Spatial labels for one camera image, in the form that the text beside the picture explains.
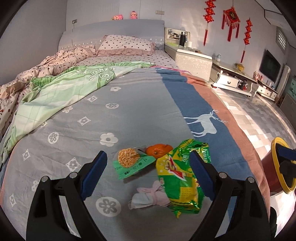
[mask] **red tassel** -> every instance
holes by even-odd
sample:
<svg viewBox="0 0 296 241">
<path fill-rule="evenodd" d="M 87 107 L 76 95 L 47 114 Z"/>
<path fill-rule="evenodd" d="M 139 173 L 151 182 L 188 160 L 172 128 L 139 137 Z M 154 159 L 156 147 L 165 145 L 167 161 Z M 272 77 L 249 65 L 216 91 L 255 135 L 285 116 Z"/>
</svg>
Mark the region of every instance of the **red tassel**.
<svg viewBox="0 0 296 241">
<path fill-rule="evenodd" d="M 223 14 L 222 29 L 224 29 L 224 26 L 225 26 L 225 14 Z"/>
<path fill-rule="evenodd" d="M 207 41 L 207 29 L 205 30 L 204 46 L 205 46 L 206 41 Z"/>
<path fill-rule="evenodd" d="M 228 42 L 231 41 L 231 35 L 232 35 L 232 24 L 230 25 L 230 28 L 229 28 L 229 33 L 228 33 Z"/>
<path fill-rule="evenodd" d="M 244 50 L 244 52 L 242 53 L 242 60 L 241 60 L 241 63 L 244 61 L 244 54 L 245 54 L 245 50 Z"/>
<path fill-rule="evenodd" d="M 239 24 L 237 25 L 237 34 L 235 36 L 235 38 L 237 39 L 239 37 Z"/>
</svg>

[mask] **bucket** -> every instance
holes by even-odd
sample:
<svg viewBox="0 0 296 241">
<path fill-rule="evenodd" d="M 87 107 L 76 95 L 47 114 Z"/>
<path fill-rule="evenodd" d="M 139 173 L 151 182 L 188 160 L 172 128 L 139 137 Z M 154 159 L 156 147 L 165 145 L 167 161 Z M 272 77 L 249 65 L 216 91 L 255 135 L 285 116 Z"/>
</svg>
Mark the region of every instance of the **bucket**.
<svg viewBox="0 0 296 241">
<path fill-rule="evenodd" d="M 276 137 L 271 142 L 271 150 L 262 159 L 262 166 L 270 189 L 270 196 L 284 191 L 289 194 L 296 187 L 296 178 L 288 178 L 280 173 L 279 167 L 281 157 L 278 156 L 276 146 L 281 145 L 289 148 L 288 144 L 280 137 Z"/>
</svg>

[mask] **green snack wrapper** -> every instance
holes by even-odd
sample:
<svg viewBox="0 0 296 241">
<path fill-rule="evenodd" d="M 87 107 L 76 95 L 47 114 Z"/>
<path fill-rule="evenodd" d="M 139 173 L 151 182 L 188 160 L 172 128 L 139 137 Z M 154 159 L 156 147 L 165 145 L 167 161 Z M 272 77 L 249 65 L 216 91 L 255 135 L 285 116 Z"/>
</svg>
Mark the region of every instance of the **green snack wrapper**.
<svg viewBox="0 0 296 241">
<path fill-rule="evenodd" d="M 171 201 L 169 208 L 177 217 L 181 213 L 198 213 L 205 196 L 189 165 L 189 153 L 193 150 L 204 162 L 211 162 L 208 144 L 194 139 L 183 141 L 156 161 L 159 181 Z"/>
<path fill-rule="evenodd" d="M 131 167 L 125 168 L 119 164 L 118 160 L 113 161 L 113 166 L 115 168 L 116 173 L 118 174 L 118 179 L 130 177 L 156 160 L 153 156 L 148 156 L 144 152 L 137 150 L 136 148 L 134 149 L 140 154 L 140 158 Z"/>
</svg>

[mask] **white deer silhouette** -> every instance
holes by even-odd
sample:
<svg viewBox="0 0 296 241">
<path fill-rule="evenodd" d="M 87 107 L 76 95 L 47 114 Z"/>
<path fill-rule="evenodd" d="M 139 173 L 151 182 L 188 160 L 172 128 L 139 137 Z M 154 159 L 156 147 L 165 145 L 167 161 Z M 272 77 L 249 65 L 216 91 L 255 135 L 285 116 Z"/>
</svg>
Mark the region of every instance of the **white deer silhouette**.
<svg viewBox="0 0 296 241">
<path fill-rule="evenodd" d="M 209 114 L 203 114 L 203 115 L 200 115 L 198 117 L 193 117 L 193 118 L 190 118 L 190 117 L 184 117 L 184 119 L 192 119 L 192 120 L 196 120 L 196 121 L 193 121 L 193 122 L 190 122 L 187 124 L 194 124 L 194 123 L 200 123 L 204 129 L 203 132 L 200 132 L 200 133 L 197 133 L 197 132 L 191 132 L 195 137 L 203 137 L 205 136 L 206 134 L 216 134 L 217 133 L 217 130 L 215 128 L 215 126 L 213 125 L 213 123 L 211 122 L 211 118 L 213 118 L 214 120 L 218 120 L 222 123 L 228 123 L 228 121 L 224 121 L 224 120 L 220 120 L 219 118 L 215 117 L 214 116 L 214 113 L 219 113 L 218 110 L 213 110 L 212 112 L 210 112 Z"/>
</svg>

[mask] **wall socket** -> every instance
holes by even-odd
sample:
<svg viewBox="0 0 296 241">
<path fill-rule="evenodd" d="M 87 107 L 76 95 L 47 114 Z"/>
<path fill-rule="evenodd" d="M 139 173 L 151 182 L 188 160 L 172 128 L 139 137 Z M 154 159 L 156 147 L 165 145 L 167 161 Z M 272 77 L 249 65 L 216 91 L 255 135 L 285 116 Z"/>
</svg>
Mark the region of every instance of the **wall socket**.
<svg viewBox="0 0 296 241">
<path fill-rule="evenodd" d="M 164 15 L 164 14 L 165 14 L 165 12 L 164 12 L 164 11 L 160 11 L 160 10 L 156 10 L 156 11 L 155 11 L 155 14 Z"/>
</svg>

